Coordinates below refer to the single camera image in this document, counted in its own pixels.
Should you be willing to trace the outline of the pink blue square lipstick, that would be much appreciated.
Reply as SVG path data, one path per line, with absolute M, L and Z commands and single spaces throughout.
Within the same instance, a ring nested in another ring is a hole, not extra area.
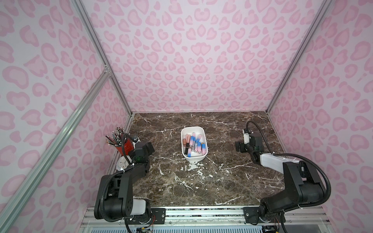
M 202 155 L 207 154 L 207 147 L 205 143 L 201 143 L 201 152 L 202 152 Z

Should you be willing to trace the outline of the dark metallic lipstick tube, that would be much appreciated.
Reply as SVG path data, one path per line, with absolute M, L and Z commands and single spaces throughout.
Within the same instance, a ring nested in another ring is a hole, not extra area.
M 184 155 L 188 155 L 189 144 L 187 143 L 184 149 Z

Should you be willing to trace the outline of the white storage box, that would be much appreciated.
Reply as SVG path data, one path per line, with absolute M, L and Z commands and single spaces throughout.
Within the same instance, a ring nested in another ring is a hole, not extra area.
M 194 144 L 193 144 L 193 137 L 192 137 L 193 132 L 196 133 L 196 143 L 194 143 Z M 189 148 L 191 148 L 191 150 L 192 150 L 191 157 L 188 157 L 187 155 L 184 155 L 185 147 L 183 146 L 182 140 L 183 140 L 183 135 L 185 135 L 185 134 L 190 134 L 191 135 L 190 145 L 189 145 Z M 202 127 L 199 127 L 199 126 L 186 127 L 181 131 L 182 155 L 191 164 L 196 164 L 196 163 L 202 161 L 203 159 L 205 159 L 205 157 L 207 156 L 207 154 L 202 155 L 202 153 L 198 153 L 198 151 L 197 151 L 197 143 L 198 142 L 206 144 L 207 153 L 208 153 L 207 138 L 206 138 L 205 130 Z

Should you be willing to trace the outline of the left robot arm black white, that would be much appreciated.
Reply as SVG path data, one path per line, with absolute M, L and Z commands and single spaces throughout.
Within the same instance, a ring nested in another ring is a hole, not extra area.
M 137 218 L 143 223 L 151 219 L 150 203 L 134 198 L 133 184 L 149 173 L 149 156 L 153 152 L 151 142 L 138 142 L 130 153 L 133 156 L 130 165 L 101 178 L 94 206 L 96 219 L 115 222 Z

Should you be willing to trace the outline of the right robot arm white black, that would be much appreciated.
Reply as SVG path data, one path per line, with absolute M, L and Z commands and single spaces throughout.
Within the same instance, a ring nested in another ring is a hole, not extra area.
M 236 150 L 248 153 L 251 160 L 284 176 L 284 189 L 263 198 L 259 207 L 243 209 L 245 221 L 251 225 L 275 220 L 285 222 L 285 213 L 304 207 L 324 204 L 331 195 L 331 183 L 326 173 L 313 161 L 297 154 L 265 153 L 262 133 L 243 130 L 243 141 Z

